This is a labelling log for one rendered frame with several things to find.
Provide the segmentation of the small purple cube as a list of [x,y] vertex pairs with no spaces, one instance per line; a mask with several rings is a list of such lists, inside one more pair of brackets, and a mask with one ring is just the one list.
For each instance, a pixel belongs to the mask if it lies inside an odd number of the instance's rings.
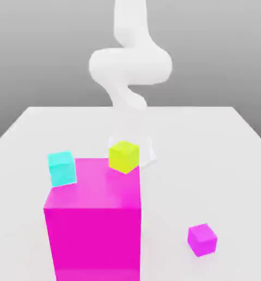
[[197,257],[215,253],[218,238],[208,224],[188,229],[188,245]]

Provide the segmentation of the small yellow cube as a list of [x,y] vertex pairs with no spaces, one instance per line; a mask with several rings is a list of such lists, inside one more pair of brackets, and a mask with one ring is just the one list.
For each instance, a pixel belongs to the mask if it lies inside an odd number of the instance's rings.
[[125,140],[109,148],[109,167],[127,174],[139,166],[139,146]]

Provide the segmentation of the large magenta box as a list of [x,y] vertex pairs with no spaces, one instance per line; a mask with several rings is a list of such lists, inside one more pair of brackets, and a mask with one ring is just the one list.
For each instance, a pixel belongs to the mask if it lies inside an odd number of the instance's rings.
[[44,205],[56,281],[140,281],[140,170],[97,158],[77,159],[76,173]]

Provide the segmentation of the small cyan cube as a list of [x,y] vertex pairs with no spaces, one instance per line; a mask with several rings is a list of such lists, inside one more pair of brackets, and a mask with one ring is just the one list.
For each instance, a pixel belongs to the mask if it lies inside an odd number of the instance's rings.
[[75,160],[71,151],[47,155],[52,187],[65,186],[77,182]]

